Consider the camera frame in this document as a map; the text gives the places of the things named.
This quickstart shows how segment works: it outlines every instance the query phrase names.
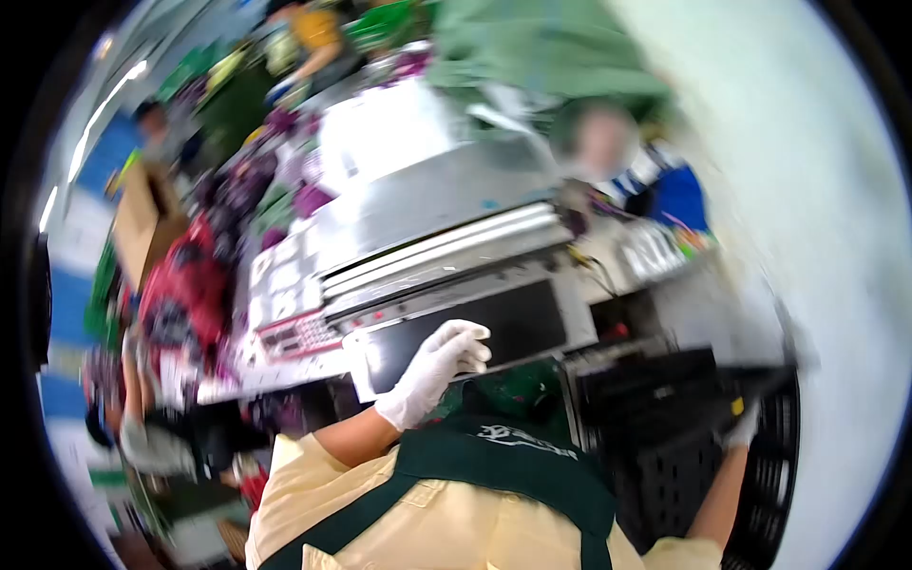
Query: metal cover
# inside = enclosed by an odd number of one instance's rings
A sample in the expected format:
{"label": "metal cover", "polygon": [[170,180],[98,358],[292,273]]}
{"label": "metal cover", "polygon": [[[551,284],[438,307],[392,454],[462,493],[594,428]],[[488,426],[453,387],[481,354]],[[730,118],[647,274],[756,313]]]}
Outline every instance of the metal cover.
{"label": "metal cover", "polygon": [[365,258],[551,196],[556,181],[524,139],[483,140],[353,188],[315,215],[316,270]]}

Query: green apron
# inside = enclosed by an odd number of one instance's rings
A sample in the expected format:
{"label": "green apron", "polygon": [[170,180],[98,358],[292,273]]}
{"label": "green apron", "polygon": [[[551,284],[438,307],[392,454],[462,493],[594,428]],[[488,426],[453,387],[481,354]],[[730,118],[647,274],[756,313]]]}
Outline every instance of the green apron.
{"label": "green apron", "polygon": [[484,416],[450,417],[407,430],[388,481],[304,531],[260,569],[299,570],[304,544],[338,553],[424,479],[516,492],[546,504],[579,528],[582,570],[610,569],[606,540],[615,498],[596,463],[573,445],[553,445],[535,433],[533,427],[519,429],[503,418]]}

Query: white wall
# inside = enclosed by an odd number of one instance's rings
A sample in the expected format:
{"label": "white wall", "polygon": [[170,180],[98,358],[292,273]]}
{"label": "white wall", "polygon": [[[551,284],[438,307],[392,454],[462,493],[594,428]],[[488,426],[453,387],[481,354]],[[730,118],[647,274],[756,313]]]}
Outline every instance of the white wall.
{"label": "white wall", "polygon": [[760,268],[808,343],[777,568],[826,568],[865,513],[912,375],[912,233],[889,133],[806,3],[609,0],[673,83],[735,286]]}
{"label": "white wall", "polygon": [[51,264],[92,280],[114,221],[114,205],[74,185],[67,217],[47,226]]}
{"label": "white wall", "polygon": [[88,467],[114,468],[120,464],[116,453],[105,451],[88,436],[82,420],[52,419],[46,423],[47,438],[50,440],[60,470],[67,481],[79,510],[86,517],[86,524],[101,548],[117,567],[123,564],[114,551],[109,534],[118,529],[103,492],[92,487]]}

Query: hair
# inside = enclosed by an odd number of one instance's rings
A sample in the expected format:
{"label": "hair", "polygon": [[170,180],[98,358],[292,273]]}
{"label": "hair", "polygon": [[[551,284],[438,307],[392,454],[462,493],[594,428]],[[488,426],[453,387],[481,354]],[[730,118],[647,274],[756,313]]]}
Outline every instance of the hair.
{"label": "hair", "polygon": [[269,0],[269,5],[266,7],[266,16],[269,17],[282,8],[290,5],[303,4],[300,0]]}
{"label": "hair", "polygon": [[163,106],[155,99],[146,99],[142,101],[138,107],[136,107],[135,111],[133,111],[133,120],[140,122],[155,109],[163,109]]}
{"label": "hair", "polygon": [[105,427],[101,425],[101,418],[98,416],[97,402],[88,407],[88,412],[86,412],[86,429],[88,430],[88,435],[92,437],[92,440],[101,447],[106,449],[114,447],[114,442],[108,437],[107,432],[105,432]]}

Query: black panel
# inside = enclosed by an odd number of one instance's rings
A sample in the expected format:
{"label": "black panel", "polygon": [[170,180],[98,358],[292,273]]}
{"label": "black panel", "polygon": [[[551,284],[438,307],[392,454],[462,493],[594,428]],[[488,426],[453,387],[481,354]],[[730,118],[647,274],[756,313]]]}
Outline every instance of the black panel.
{"label": "black panel", "polygon": [[378,394],[389,392],[405,372],[421,342],[452,318],[491,329],[484,343],[491,349],[489,367],[562,346],[566,332],[550,281],[539,281],[368,333],[380,350],[381,367],[370,370]]}

